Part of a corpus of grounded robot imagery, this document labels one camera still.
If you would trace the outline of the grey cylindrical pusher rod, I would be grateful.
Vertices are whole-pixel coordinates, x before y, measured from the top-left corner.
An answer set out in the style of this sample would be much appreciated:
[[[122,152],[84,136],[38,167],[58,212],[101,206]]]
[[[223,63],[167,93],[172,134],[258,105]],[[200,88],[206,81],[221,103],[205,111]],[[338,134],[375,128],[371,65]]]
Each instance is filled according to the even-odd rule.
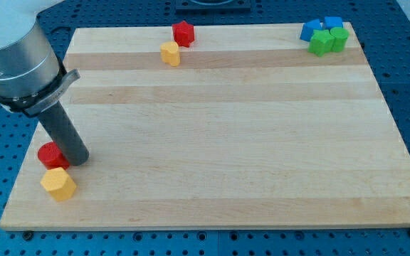
[[[70,165],[88,160],[89,151],[60,102],[40,113],[38,120]]]

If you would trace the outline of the silver black tool flange clamp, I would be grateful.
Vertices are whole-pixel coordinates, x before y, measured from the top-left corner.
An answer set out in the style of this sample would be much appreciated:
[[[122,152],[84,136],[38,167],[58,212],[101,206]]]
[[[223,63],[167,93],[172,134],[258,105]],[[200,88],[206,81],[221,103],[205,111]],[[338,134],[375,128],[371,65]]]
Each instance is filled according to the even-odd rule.
[[[69,86],[80,78],[77,69],[66,72],[60,59],[58,62],[58,74],[46,87],[23,97],[6,97],[0,93],[0,104],[9,112],[22,112],[27,117],[35,117],[58,103]]]

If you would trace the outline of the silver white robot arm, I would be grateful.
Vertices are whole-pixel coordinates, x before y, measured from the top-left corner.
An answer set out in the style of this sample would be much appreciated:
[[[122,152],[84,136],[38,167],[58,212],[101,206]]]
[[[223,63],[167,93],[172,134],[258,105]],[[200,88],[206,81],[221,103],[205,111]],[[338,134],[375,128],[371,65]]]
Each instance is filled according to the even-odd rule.
[[[89,151],[59,99],[80,75],[65,69],[37,18],[56,4],[0,1],[0,104],[37,118],[69,164],[79,166]]]

